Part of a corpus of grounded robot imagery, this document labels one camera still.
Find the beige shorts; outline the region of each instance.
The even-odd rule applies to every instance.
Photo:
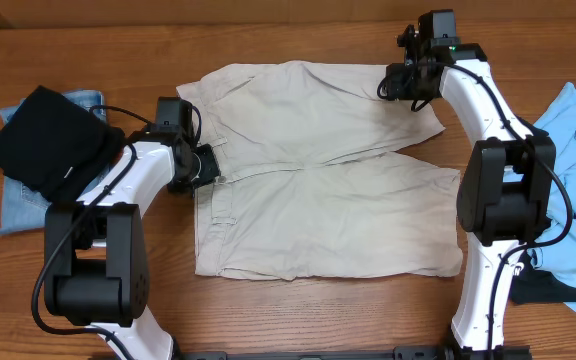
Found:
[[[453,276],[459,173],[393,153],[444,128],[376,97],[385,67],[229,65],[177,88],[222,176],[196,194],[196,273]]]

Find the wooden table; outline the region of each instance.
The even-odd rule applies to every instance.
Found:
[[[109,104],[153,118],[158,96],[175,96],[176,85],[230,63],[399,62],[402,51],[395,36],[405,25],[0,31],[0,108],[17,104],[42,84],[58,91],[101,90]],[[481,44],[508,103],[530,121],[566,81],[576,85],[576,20],[459,21],[458,27],[464,41]],[[463,170],[470,155],[464,131],[445,101],[433,106],[447,130],[402,152]],[[140,126],[115,113],[109,120],[126,132]],[[0,171],[0,205],[1,188]],[[162,191],[144,225],[150,308],[184,351],[384,350],[435,344],[461,293],[463,271],[448,279],[399,275],[251,282],[200,277],[194,275],[189,197]],[[464,234],[459,234],[465,249]],[[107,353],[94,336],[53,336],[35,326],[29,304],[42,256],[41,231],[0,237],[0,359],[82,359]],[[63,319],[49,320],[68,325]],[[563,304],[509,305],[505,334],[508,344],[531,345],[536,359],[576,359],[576,314]]]

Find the wood grain surface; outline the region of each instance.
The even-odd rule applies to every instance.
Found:
[[[575,19],[576,0],[0,0],[0,28],[465,19]]]
[[[108,104],[153,118],[158,96],[175,96],[176,85],[230,63],[399,62],[402,52],[394,38],[407,24],[1,30],[0,108],[17,104],[42,84],[59,91],[98,89]],[[567,81],[576,85],[576,19],[460,21],[458,27],[464,41],[481,44],[501,92],[530,121]],[[437,100],[433,106],[446,131],[402,152],[463,170],[470,155],[464,131],[446,102]],[[109,120],[126,132],[140,126],[115,113]],[[0,170],[0,205],[1,189]],[[457,309],[463,283],[463,271],[447,279],[399,275],[252,282],[200,277],[194,275],[189,197],[162,191],[144,226],[152,279],[149,305],[184,351],[385,350],[436,344]],[[459,239],[465,249],[461,230]],[[94,336],[48,335],[35,326],[30,294],[42,256],[41,231],[0,237],[0,359],[84,359],[108,353]],[[68,326],[63,319],[48,320]],[[563,304],[509,305],[505,334],[508,344],[531,345],[535,359],[576,359],[576,314]]]

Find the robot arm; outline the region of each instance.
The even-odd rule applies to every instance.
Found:
[[[457,113],[473,147],[457,199],[458,219],[467,232],[468,259],[449,346],[458,359],[484,356],[488,350],[492,288],[495,274],[503,267],[492,314],[492,349],[499,349],[504,359],[513,358],[504,353],[503,317],[512,277],[521,271],[521,252],[513,254],[507,264],[501,259],[520,244],[534,242],[549,226],[545,211],[551,183],[545,170],[527,156],[519,139],[525,140],[551,168],[554,145],[543,134],[533,134],[512,113],[494,84],[483,50],[477,44],[461,44],[456,36],[452,11],[422,15],[419,31],[410,25],[397,42],[406,48],[404,64],[388,66],[378,89],[380,97],[415,103],[426,100],[423,105],[443,97]],[[490,93],[480,82],[488,85]],[[415,103],[413,111],[419,109]],[[504,174],[513,171],[524,174],[523,179],[504,183]],[[519,351],[517,356],[526,353],[529,355],[527,350]]]
[[[495,273],[499,267],[509,265],[501,273],[495,297],[493,348],[501,353],[496,358],[530,359],[527,350],[513,352],[503,347],[503,315],[512,276],[520,270],[520,254],[511,257],[509,264],[502,264],[501,257],[522,243],[534,241],[549,226],[545,211],[551,181],[541,167],[535,166],[534,159],[526,156],[506,125],[551,167],[554,145],[549,138],[533,134],[514,116],[492,80],[481,48],[477,44],[461,44],[456,36],[452,11],[422,15],[419,31],[410,25],[397,41],[406,48],[405,62],[388,66],[378,89],[380,97],[415,100],[413,111],[419,109],[414,107],[417,100],[424,100],[423,106],[444,97],[457,113],[473,148],[457,199],[459,222],[467,232],[468,260],[461,301],[446,347],[452,355],[435,358],[483,358]],[[508,122],[501,118],[482,81]],[[95,216],[64,246],[45,283],[45,301],[51,314],[65,316],[74,325],[114,332],[131,356],[141,360],[181,358],[174,338],[158,326],[146,306],[149,277],[141,217],[163,186],[172,191],[188,190],[208,184],[219,175],[210,147],[190,144],[192,125],[189,110],[184,110],[188,106],[181,107],[177,118],[182,120],[172,128],[170,117],[163,120],[166,116],[160,116],[159,109],[154,128],[132,136],[137,152],[133,167],[97,205]],[[83,204],[53,205],[49,209],[46,254],[52,253],[75,215],[102,192],[131,156],[132,151],[126,148],[106,180],[79,199]],[[504,183],[505,172],[511,170],[524,174],[523,179]],[[92,246],[105,246],[107,259],[76,258],[74,249]],[[114,344],[109,345],[120,358],[125,358]],[[398,347],[395,353],[416,354],[417,349]]]
[[[197,146],[191,119],[192,104],[160,98],[155,123],[131,135],[132,145],[105,179],[77,203],[53,204],[46,214],[46,259],[79,214],[92,214],[76,227],[46,272],[48,311],[73,325],[112,332],[134,359],[181,358],[175,339],[159,327],[146,305],[150,277],[141,218],[164,186],[184,193],[219,176],[211,147]],[[112,187],[115,179],[119,181]],[[112,187],[110,193],[92,205],[107,187]],[[106,248],[106,259],[77,258],[75,250],[92,247]],[[114,342],[108,344],[126,359]]]

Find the denim jeans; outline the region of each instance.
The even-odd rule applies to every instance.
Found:
[[[68,100],[88,109],[93,105],[103,105],[104,97],[95,90],[75,90],[63,94]],[[19,106],[7,107],[0,110],[4,125],[8,123]],[[95,110],[95,115],[106,122],[105,110]],[[92,190],[108,174],[104,169],[84,190]],[[1,201],[1,228],[0,235],[17,231],[32,230],[44,227],[44,218],[50,202],[44,199],[39,192],[30,190],[20,181],[4,176],[4,189]]]

